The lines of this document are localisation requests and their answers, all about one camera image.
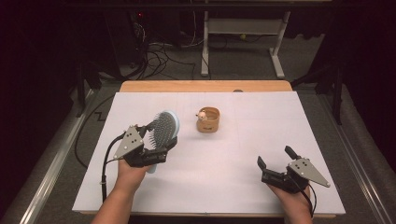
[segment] brush bristles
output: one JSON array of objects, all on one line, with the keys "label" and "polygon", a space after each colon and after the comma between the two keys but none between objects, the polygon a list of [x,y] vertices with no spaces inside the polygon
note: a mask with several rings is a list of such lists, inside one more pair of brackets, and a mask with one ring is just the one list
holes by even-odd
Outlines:
[{"label": "brush bristles", "polygon": [[177,121],[170,113],[165,111],[154,118],[154,121],[151,122],[151,128],[149,142],[154,148],[163,147],[176,135]]}]

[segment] brush handle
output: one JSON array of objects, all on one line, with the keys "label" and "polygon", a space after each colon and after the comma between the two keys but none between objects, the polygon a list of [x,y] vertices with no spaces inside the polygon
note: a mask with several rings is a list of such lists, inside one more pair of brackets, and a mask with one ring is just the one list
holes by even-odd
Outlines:
[{"label": "brush handle", "polygon": [[157,164],[151,165],[151,167],[147,170],[147,173],[154,174],[155,170],[157,170]]}]

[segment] human hand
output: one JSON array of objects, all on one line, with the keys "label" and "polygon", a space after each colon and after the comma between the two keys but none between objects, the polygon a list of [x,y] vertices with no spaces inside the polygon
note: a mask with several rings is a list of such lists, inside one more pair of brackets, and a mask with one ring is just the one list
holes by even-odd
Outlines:
[{"label": "human hand", "polygon": [[151,166],[142,168],[131,167],[125,160],[119,160],[119,173],[114,189],[122,190],[128,194],[134,194],[139,188]]},{"label": "human hand", "polygon": [[[290,224],[312,223],[311,208],[309,202],[302,193],[291,194],[272,185],[267,184],[267,186],[282,203],[287,221]],[[308,187],[305,188],[304,192],[309,197],[310,193]]]}]

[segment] metal bar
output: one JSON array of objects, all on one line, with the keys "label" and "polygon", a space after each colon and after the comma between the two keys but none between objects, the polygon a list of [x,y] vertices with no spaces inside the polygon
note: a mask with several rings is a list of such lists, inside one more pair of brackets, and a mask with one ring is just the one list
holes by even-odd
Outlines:
[{"label": "metal bar", "polygon": [[[89,102],[87,105],[87,109],[91,108],[93,99],[96,94],[90,90],[87,93],[86,101]],[[44,207],[50,193],[52,192],[53,187],[55,186],[56,180],[58,179],[59,173],[62,171],[62,167],[64,166],[64,162],[67,158],[67,155],[72,147],[78,130],[82,125],[83,120],[86,117],[87,110],[76,119],[74,126],[68,135],[67,139],[65,139],[65,143],[59,148],[58,152],[55,155],[55,158],[52,161],[52,164],[49,166],[49,169],[44,176],[43,180],[41,181],[40,186],[38,187],[33,200],[29,204],[29,207],[26,209],[25,214],[22,217],[21,224],[29,224],[35,223],[36,219],[38,218],[42,208]]]},{"label": "metal bar", "polygon": [[332,125],[334,126],[335,130],[338,132],[338,135],[340,136],[340,140],[343,142],[343,145],[345,147],[344,152],[346,154],[346,159],[348,160],[351,170],[356,176],[356,179],[358,180],[358,183],[361,186],[361,191],[363,192],[368,204],[370,204],[370,207],[373,210],[376,220],[378,221],[379,224],[393,223],[392,219],[390,218],[389,212],[387,211],[386,207],[384,206],[384,204],[382,204],[382,201],[379,198],[379,195],[372,180],[364,170],[364,167],[358,158],[356,149],[349,142],[343,127],[341,125],[338,125],[336,123],[336,120],[333,118],[331,112],[332,107],[330,106],[329,100],[326,98],[325,95],[320,95],[319,101],[321,102],[323,108],[325,109],[327,115],[329,116],[329,119],[332,121]]},{"label": "metal bar", "polygon": [[64,4],[64,7],[76,10],[145,10],[145,9],[178,9],[178,10],[264,10],[264,9],[359,9],[370,7],[372,4],[335,4],[328,2],[276,2],[276,3],[207,3],[207,4]]}]

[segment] white paper sheet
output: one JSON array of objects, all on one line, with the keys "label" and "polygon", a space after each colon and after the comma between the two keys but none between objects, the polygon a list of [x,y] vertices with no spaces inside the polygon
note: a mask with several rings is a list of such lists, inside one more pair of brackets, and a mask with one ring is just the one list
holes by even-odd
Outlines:
[{"label": "white paper sheet", "polygon": [[[199,133],[195,114],[214,106],[220,111],[216,133]],[[317,214],[344,214],[296,92],[117,93],[93,153],[73,210],[95,212],[102,204],[102,164],[110,142],[129,125],[149,124],[165,109],[180,120],[177,145],[156,173],[146,175],[134,197],[133,212],[153,214],[282,214],[276,196],[261,182],[257,165],[285,172],[291,158],[285,146],[307,157],[331,183],[312,183]],[[117,143],[110,152],[112,157]],[[114,187],[117,163],[106,168],[107,192]]]}]

